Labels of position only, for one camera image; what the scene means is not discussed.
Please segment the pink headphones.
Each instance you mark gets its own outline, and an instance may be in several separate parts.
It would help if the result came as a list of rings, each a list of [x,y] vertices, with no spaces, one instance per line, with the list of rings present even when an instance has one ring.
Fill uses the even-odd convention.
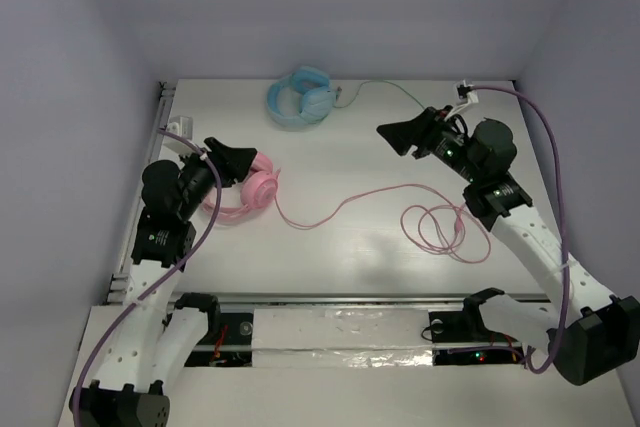
[[[276,198],[279,175],[280,170],[274,168],[272,160],[258,152],[241,183],[240,206],[221,207],[217,220],[227,225],[236,224],[267,208]]]

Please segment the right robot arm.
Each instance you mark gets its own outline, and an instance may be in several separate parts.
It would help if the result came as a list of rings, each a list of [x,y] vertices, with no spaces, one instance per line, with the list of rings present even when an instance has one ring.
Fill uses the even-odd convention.
[[[546,355],[576,386],[636,358],[638,301],[615,295],[563,251],[509,172],[517,148],[507,125],[485,119],[466,132],[456,126],[450,107],[429,107],[376,131],[398,155],[433,155],[467,181],[463,197],[471,216],[516,256],[551,303],[535,308],[487,288],[464,301],[466,335],[483,340],[493,332],[506,334],[521,342],[528,355]]]

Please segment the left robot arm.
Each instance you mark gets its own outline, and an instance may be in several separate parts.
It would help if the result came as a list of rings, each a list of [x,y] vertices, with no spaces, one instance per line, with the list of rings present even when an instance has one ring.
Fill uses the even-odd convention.
[[[212,294],[187,293],[169,306],[187,261],[204,243],[191,217],[210,192],[244,180],[254,148],[228,147],[213,137],[185,147],[179,162],[157,160],[142,173],[144,207],[136,228],[122,311],[79,374],[69,408],[76,426],[164,426],[169,391],[200,341],[222,329]]]

